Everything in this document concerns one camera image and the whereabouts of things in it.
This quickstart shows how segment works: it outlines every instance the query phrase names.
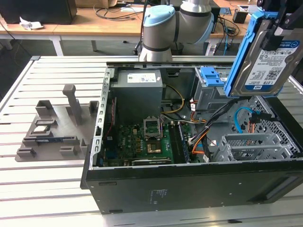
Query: motherboard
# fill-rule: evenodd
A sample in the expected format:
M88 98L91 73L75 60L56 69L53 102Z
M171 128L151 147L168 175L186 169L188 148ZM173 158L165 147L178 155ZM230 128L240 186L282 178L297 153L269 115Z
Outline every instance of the motherboard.
M189 162L188 124L162 123L119 125L108 138L103 166L142 166Z

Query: slotted metal worktable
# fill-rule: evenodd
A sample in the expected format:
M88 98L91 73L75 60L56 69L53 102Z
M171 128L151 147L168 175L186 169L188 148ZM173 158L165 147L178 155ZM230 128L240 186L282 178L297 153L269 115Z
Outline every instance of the slotted metal worktable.
M174 60L202 61L203 57ZM137 61L137 57L41 57L28 63L2 100L0 226L204 226L223 225L229 219L242 221L229 224L237 227L302 225L302 185L273 204L102 216L89 190L80 189L84 160L16 162L14 156L34 119L37 102L49 99L53 105L68 104L62 94L65 84L75 84L81 104L96 100L107 61ZM301 125L302 92L290 78L279 95Z

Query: blue cable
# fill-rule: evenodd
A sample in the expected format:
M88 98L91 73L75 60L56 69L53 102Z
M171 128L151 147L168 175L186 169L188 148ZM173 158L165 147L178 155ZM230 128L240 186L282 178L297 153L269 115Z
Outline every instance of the blue cable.
M234 117L233 117L233 120L235 121L235 126L236 126L236 128L237 128L237 130L238 130L239 133L243 133L243 131L242 131L241 127L239 126L238 119L237 119L237 115L238 115L238 112L240 112L240 110L242 110L242 109L248 110L248 111L251 112L251 113L254 113L254 112L255 112L255 111L253 111L252 109L250 109L250 108L248 108L248 107L240 107L240 108L235 112L235 115L234 115Z
M223 56L225 56L225 52L226 52L226 49L227 49L228 33L227 33L227 28L226 27L225 27L225 31L226 31L226 39L225 39L225 48L224 48L224 54L223 54Z

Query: floor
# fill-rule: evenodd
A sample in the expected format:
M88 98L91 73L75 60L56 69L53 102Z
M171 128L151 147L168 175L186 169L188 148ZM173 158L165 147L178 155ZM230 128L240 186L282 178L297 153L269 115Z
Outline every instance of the floor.
M32 56L55 56L56 52L53 43L47 40L18 40L22 46ZM2 48L0 44L0 99L5 96L7 91L15 82L23 68L28 63L30 56L18 45L17 41L11 41L13 49L8 51ZM92 51L90 41L64 41L64 55L132 55L132 51L136 45L135 42L119 42L119 41L97 41L98 51ZM220 47L217 55L223 55L223 49ZM204 55L206 48L203 45L185 44L182 55ZM238 46L232 46L226 55L236 55Z

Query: green circuit board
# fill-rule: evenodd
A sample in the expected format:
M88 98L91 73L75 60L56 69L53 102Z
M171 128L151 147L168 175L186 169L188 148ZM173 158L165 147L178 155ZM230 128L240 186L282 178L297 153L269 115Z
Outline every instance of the green circuit board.
M149 126L149 132L157 132L157 126ZM161 140L146 140L144 138L144 128L142 125L120 125L118 135L118 147L120 148L120 154L123 158L154 158L162 157L172 160L173 155L171 150L170 138L168 125L163 126L163 137ZM153 143L159 143L161 145L161 152L149 153L148 144L152 141Z
M161 138L145 138L143 124L120 125L113 145L104 156L104 166L132 165L134 160L169 160L174 164L174 156L169 134L169 123L164 123ZM158 132L157 124L147 125L148 133ZM185 140L191 136L190 126L182 125Z

